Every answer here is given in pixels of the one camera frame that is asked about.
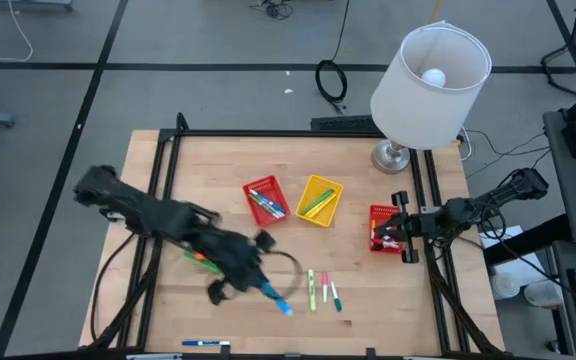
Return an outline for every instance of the concrete floor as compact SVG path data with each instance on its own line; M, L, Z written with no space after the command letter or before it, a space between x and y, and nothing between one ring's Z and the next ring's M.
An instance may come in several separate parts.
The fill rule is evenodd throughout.
M76 0L75 11L24 7L19 21L35 47L34 62L96 62L119 0ZM110 62L316 63L329 58L345 2L297 0L292 17L277 22L248 9L245 0L130 0ZM545 1L452 0L440 19L461 26L488 47L494 65L537 65L562 38ZM401 39L428 21L434 0L352 1L338 63L387 64ZM574 14L560 2L569 26ZM23 56L23 41L0 11L0 56ZM557 65L570 66L569 56ZM32 242L57 168L80 111L92 71L0 70L0 111L17 126L0 129L0 325ZM369 112L381 73L348 73L346 114ZM576 75L560 75L576 88ZM286 94L286 89L293 90ZM543 75L494 74L466 127L510 149L541 131L541 114L576 99L546 84ZM72 201L70 189L91 165L121 168L130 133L170 127L182 111L192 128L308 129L312 117L335 116L308 71L106 71L88 116L65 190L8 347L8 355L74 349L105 236L106 223ZM496 156L472 135L470 174ZM536 140L532 146L546 144ZM495 186L538 155L508 157L468 180L473 195ZM563 212L550 157L537 167L551 184L536 202L504 208L510 224L530 228ZM552 357L550 313L521 298L498 304L507 349Z

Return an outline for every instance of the yellow basket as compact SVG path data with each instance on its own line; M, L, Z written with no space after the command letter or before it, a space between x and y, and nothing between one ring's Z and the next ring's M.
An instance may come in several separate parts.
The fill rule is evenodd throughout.
M331 189L334 191L334 194L337 194L337 196L332 199L331 202L326 205L316 216L311 219L301 214L304 209L319 199L319 197L326 191ZM330 226L332 217L335 215L335 210L337 210L339 199L341 198L341 192L343 190L344 186L339 183L324 179L317 175L311 175L310 179L308 179L308 184L306 184L304 193L301 194L301 200L299 200L299 205L297 205L295 215L313 224L321 225L324 227Z

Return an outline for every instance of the red basket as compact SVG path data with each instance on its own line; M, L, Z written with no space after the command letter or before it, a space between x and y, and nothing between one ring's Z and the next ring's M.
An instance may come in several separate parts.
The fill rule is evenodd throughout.
M257 223L257 225L261 227L267 226L279 220L285 219L288 217L288 215L290 215L290 209L288 208L288 203L284 198L284 194L281 192L281 188L279 187L279 182L277 182L277 178L275 178L273 175L266 176L257 181L251 182L250 184L246 184L243 186L243 189L244 189L244 196L246 197L246 200L248 200L248 205L250 206L252 216L255 218L255 222ZM272 216L268 211L259 206L256 202L254 202L250 198L250 196L248 196L249 194L248 190L254 190L259 194L265 196L270 201L279 205L284 210L286 216L283 216L279 219Z
M384 241L377 237L373 238L371 229L373 220L375 220L375 227L377 227L390 220L390 217L398 212L399 208L396 206L370 205L370 219L368 221L368 246L370 251L401 254L404 244L394 240L388 241L388 244L397 245L397 247L384 247L381 250L376 248L379 245L383 245Z

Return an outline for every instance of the wooden table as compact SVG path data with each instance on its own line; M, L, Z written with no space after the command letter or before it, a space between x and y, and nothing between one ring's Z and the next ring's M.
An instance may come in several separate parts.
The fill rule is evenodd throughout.
M157 136L157 131L135 131L123 168L122 179L144 191ZM421 240L416 239L421 258L418 264L403 264L399 255L368 249L369 205L390 205L391 193L407 190L409 211L417 211L410 167L396 176L377 171L370 161L376 142L355 138L184 137L172 198L220 212L225 229L250 236L258 231L241 186L265 175L277 176L293 211L311 174L344 185L329 228L294 215L268 227L277 240L276 249L293 254L304 269L329 272L344 308L337 313L331 302L323 304L318 283L318 308L312 313L305 275L301 289L288 299L295 310L292 317L284 317L257 291L214 306L206 295L209 279L205 270L184 258L179 248L165 244L147 350L219 351L214 347L181 346L183 339L211 339L230 340L233 353L362 355L367 347L374 347L379 355L439 355ZM447 146L434 151L434 155L443 199L468 196L457 147ZM420 161L425 169L423 156ZM160 193L166 164L164 160ZM427 203L432 203L427 183L425 189ZM123 225L109 226L101 264L127 235ZM477 239L474 230L463 236ZM97 332L124 302L135 243L117 256L103 279ZM452 249L464 307L492 343L503 348L481 250L461 240L455 241ZM271 257L264 264L264 271L282 292L292 280L291 264ZM133 315L133 339L140 313L138 305ZM450 311L447 323L452 349L457 350ZM87 319L81 344L90 342Z

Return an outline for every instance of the blue marker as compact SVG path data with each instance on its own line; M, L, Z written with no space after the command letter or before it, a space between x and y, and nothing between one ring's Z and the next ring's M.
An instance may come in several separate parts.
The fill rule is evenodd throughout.
M184 340L181 342L183 346L221 346L230 345L230 341L201 341L201 340Z
M268 199L267 197L261 195L260 193L256 192L255 190L250 189L250 193L259 197L261 199L261 201L265 202L266 204L268 204L268 206L272 207L273 209L279 211L282 214L285 214L286 212L284 211L284 209L281 208L281 206L275 204L274 202L270 201L270 199Z
M279 295L279 293L270 286L269 282L265 282L261 285L261 292L272 300L275 300L275 304L277 304L279 310L281 310L281 312L286 316L292 315L292 307L290 307L286 300L284 300L281 295Z

